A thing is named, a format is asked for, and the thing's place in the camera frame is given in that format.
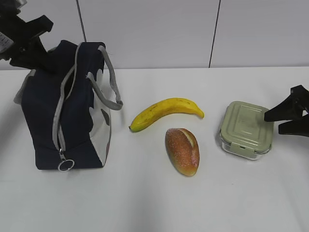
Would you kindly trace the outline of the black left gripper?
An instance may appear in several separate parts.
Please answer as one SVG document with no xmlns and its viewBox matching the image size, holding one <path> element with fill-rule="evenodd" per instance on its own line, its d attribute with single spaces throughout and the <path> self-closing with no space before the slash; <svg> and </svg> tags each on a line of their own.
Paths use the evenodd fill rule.
<svg viewBox="0 0 309 232">
<path fill-rule="evenodd" d="M 26 4 L 26 0 L 0 2 L 0 58 L 10 60 L 13 67 L 55 73 L 55 64 L 40 40 L 42 34 L 52 30 L 53 22 L 45 15 L 24 21 L 18 14 Z"/>
</svg>

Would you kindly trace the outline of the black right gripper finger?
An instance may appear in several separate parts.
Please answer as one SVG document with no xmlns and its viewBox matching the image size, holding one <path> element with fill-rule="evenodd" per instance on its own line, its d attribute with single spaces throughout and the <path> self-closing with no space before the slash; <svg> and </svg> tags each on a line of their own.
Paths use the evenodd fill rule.
<svg viewBox="0 0 309 232">
<path fill-rule="evenodd" d="M 309 136 L 309 119 L 293 120 L 279 125 L 279 134 Z"/>
<path fill-rule="evenodd" d="M 309 112 L 309 91 L 302 85 L 292 87 L 290 95 L 264 114 L 264 121 L 301 120 Z"/>
</svg>

